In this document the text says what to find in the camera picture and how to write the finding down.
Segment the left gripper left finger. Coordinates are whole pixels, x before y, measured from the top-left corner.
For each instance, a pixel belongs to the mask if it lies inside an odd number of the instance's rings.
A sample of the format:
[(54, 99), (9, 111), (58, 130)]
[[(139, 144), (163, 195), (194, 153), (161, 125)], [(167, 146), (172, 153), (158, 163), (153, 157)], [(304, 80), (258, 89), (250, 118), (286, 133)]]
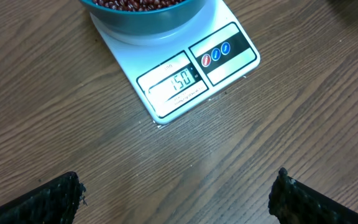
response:
[(72, 224), (86, 188), (67, 172), (0, 206), (0, 224)]

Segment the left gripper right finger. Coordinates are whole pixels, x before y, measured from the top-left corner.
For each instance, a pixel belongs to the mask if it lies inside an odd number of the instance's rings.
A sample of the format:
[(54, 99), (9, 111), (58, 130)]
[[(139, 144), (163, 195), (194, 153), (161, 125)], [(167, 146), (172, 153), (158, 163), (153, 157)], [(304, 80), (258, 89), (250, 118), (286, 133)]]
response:
[(269, 214), (281, 224), (358, 224), (358, 213), (290, 177), (281, 168), (268, 195)]

